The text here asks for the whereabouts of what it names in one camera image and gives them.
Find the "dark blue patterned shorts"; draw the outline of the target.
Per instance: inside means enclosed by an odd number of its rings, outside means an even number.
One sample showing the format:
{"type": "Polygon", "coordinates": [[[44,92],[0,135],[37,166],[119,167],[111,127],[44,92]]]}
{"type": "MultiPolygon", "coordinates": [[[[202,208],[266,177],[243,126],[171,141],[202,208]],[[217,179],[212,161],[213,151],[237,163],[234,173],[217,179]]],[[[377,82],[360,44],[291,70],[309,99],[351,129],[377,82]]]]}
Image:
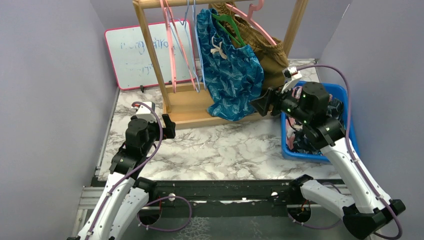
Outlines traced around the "dark blue patterned shorts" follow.
{"type": "Polygon", "coordinates": [[[207,112],[213,117],[239,121],[255,109],[264,83],[264,70],[250,45],[236,47],[214,18],[218,12],[202,9],[196,16],[196,37],[202,75],[213,100],[207,112]]]}

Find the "grey camo shorts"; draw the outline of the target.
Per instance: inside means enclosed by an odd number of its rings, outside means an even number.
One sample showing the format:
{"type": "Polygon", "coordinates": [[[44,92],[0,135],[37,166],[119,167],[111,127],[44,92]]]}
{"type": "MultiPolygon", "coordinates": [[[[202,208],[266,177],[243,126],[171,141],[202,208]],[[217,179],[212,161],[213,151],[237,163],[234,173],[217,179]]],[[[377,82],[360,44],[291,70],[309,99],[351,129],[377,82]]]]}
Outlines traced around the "grey camo shorts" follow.
{"type": "MultiPolygon", "coordinates": [[[[329,117],[333,117],[333,118],[339,120],[343,124],[344,123],[344,120],[343,120],[343,117],[342,117],[343,113],[344,113],[344,103],[342,101],[340,101],[338,98],[333,98],[332,96],[330,96],[330,101],[329,101],[328,106],[327,106],[326,114],[329,117]]],[[[302,130],[300,131],[300,133],[295,134],[293,146],[294,146],[293,151],[291,151],[288,148],[288,150],[292,153],[316,155],[316,156],[322,156],[323,155],[321,153],[321,151],[319,151],[318,149],[316,149],[315,147],[312,146],[310,141],[305,136],[305,133],[303,131],[303,127],[302,127],[302,130]]]]}

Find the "pink plastic hanger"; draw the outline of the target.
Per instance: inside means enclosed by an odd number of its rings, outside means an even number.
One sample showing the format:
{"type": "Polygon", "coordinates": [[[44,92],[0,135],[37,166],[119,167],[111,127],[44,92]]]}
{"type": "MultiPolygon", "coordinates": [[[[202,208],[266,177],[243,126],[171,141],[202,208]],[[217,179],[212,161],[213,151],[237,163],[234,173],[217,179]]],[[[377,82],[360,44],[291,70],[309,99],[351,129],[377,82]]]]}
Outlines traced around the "pink plastic hanger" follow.
{"type": "Polygon", "coordinates": [[[177,92],[177,71],[176,71],[176,63],[175,63],[175,54],[174,54],[174,44],[173,44],[173,37],[170,29],[170,22],[168,19],[168,9],[165,7],[164,1],[160,0],[160,6],[162,9],[163,17],[165,20],[165,29],[166,29],[166,35],[167,35],[167,42],[168,42],[168,52],[170,57],[170,72],[171,72],[171,86],[173,93],[177,92]]]}

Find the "pink patterned shorts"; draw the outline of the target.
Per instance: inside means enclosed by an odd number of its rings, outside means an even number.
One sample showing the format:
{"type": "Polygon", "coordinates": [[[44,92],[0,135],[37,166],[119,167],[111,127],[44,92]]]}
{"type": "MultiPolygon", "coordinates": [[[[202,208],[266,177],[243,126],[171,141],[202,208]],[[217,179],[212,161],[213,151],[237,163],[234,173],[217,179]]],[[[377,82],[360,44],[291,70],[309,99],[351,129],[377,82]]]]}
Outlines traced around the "pink patterned shorts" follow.
{"type": "MultiPolygon", "coordinates": [[[[302,91],[302,86],[296,86],[292,91],[292,96],[296,99],[300,98],[302,91]]],[[[292,117],[286,117],[285,124],[287,126],[286,133],[286,144],[291,151],[294,151],[294,141],[296,134],[300,133],[302,130],[302,126],[297,124],[296,120],[292,117]]]]}

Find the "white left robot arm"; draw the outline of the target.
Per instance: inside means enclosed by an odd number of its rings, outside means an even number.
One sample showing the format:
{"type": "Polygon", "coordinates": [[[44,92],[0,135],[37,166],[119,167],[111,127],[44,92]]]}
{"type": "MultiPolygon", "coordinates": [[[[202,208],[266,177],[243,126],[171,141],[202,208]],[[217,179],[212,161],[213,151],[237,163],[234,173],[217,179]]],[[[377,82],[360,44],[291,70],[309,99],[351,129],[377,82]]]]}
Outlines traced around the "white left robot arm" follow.
{"type": "Polygon", "coordinates": [[[112,158],[103,192],[76,240],[119,240],[138,211],[155,203],[156,182],[139,174],[152,158],[150,149],[158,149],[162,140],[176,136],[176,123],[168,114],[162,119],[164,122],[155,113],[131,117],[125,141],[112,158]]]}

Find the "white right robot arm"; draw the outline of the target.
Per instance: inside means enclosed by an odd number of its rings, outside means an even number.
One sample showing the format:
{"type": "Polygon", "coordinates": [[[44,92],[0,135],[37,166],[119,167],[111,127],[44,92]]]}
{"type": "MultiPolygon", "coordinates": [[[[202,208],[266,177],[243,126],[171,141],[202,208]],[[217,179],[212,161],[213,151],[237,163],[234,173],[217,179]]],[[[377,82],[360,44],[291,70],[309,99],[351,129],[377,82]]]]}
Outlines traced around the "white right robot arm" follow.
{"type": "Polygon", "coordinates": [[[303,175],[290,182],[289,199],[296,204],[308,200],[321,205],[337,215],[351,235],[363,240],[396,221],[406,207],[378,187],[354,152],[346,127],[327,114],[329,100],[322,84],[307,82],[299,98],[291,90],[269,88],[251,105],[261,116],[284,113],[301,123],[306,138],[330,161],[350,192],[345,196],[303,175]]]}

